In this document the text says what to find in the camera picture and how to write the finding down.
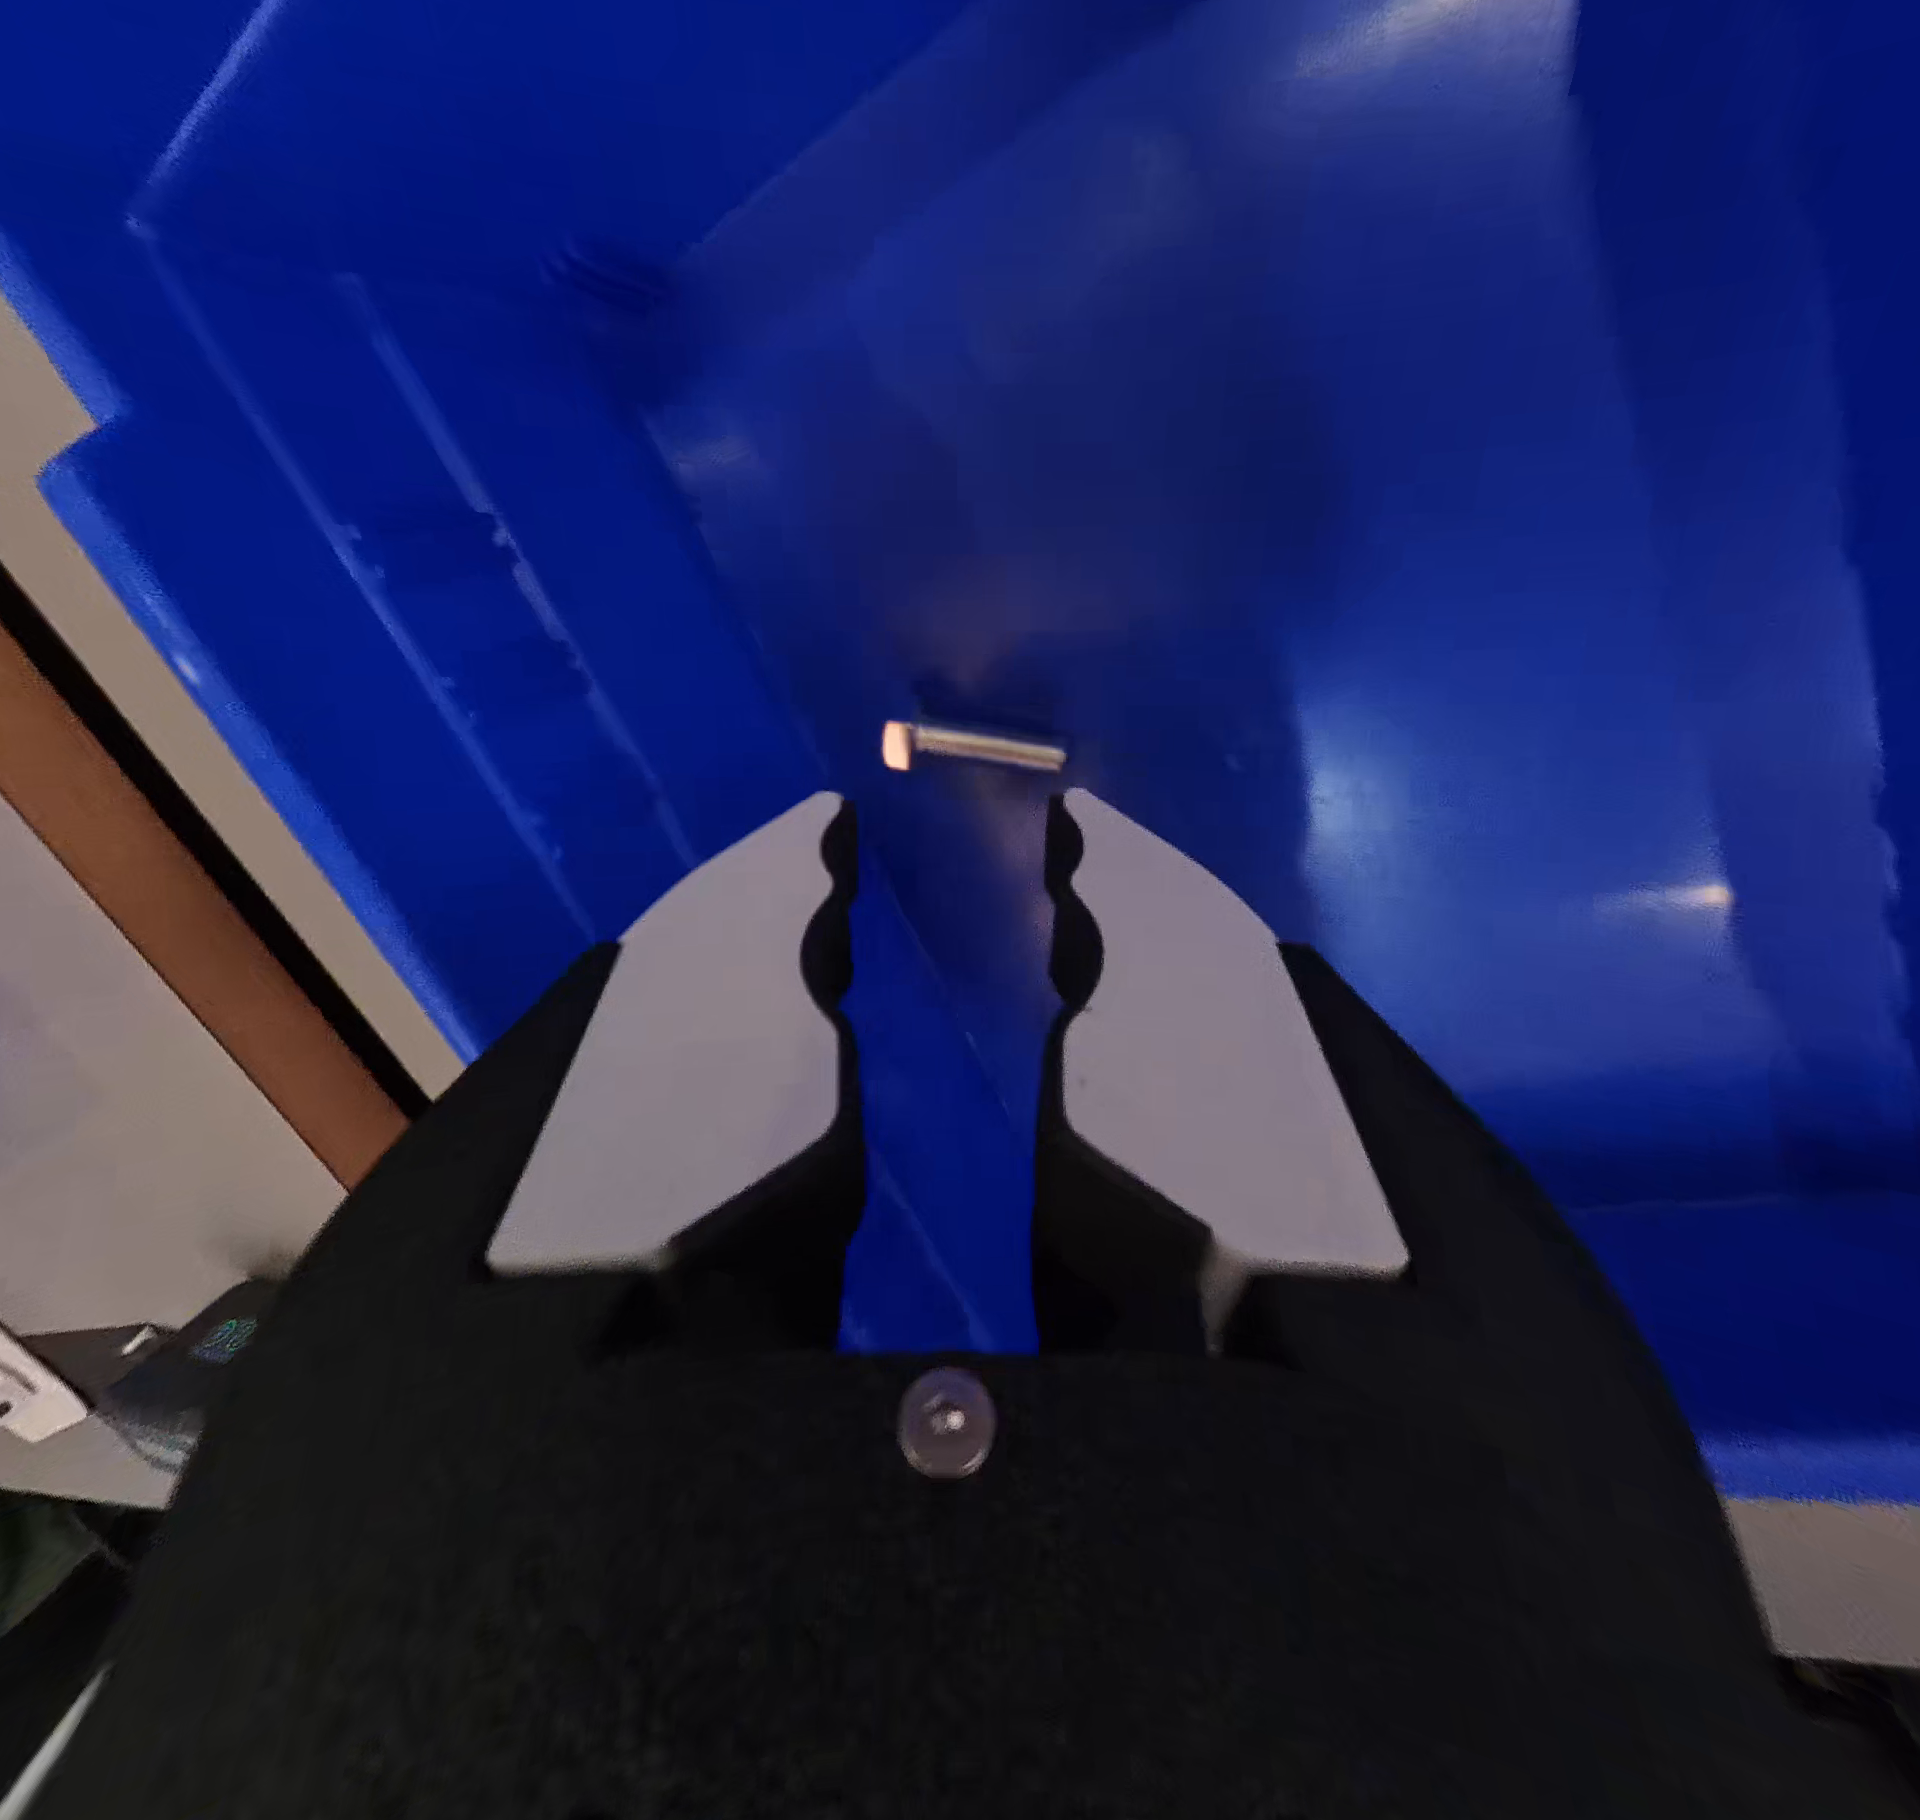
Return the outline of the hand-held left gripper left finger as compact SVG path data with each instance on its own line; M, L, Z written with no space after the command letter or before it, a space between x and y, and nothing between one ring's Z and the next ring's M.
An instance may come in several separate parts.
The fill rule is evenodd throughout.
M628 1279L682 1335L833 1352L865 1215L858 827L817 790L618 938L486 1250L500 1281Z

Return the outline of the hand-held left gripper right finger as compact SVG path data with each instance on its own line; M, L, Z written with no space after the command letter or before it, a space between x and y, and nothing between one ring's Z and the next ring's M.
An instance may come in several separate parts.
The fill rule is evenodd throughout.
M1041 1349L1217 1355L1262 1281L1402 1282L1407 1240L1269 926L1082 786L1047 803L1041 873Z

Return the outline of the short thick silver bolt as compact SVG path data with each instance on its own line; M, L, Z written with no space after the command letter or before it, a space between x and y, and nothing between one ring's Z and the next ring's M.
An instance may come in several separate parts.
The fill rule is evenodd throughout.
M1056 739L934 720L886 720L879 727L877 752L881 766L896 775L929 760L1043 777L1060 775L1067 764L1067 747Z

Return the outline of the blue plastic bin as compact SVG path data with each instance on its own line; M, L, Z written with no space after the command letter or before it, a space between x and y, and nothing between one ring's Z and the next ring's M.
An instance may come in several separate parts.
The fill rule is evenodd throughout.
M3 0L37 489L443 1044L858 803L1028 1338L1043 788L1547 1186L1723 1492L1916 1506L1916 0Z

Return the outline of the wooden neighbouring desk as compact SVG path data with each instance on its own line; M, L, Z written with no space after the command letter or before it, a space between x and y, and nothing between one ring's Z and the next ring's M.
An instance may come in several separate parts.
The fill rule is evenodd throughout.
M406 1115L3 634L3 1392L283 1281Z

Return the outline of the black device with green display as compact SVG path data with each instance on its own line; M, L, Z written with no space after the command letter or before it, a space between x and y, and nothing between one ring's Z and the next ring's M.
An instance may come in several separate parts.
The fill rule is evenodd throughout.
M26 1337L29 1361L75 1392L90 1419L147 1469L184 1471L229 1371L250 1349L259 1318L213 1312L188 1329L140 1322Z

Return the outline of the white document stand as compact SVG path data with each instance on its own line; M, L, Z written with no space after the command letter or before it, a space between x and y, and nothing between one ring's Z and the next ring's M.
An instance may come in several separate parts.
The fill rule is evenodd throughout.
M88 1419L84 1394L19 1337L2 1329L2 1431L26 1446L37 1446Z

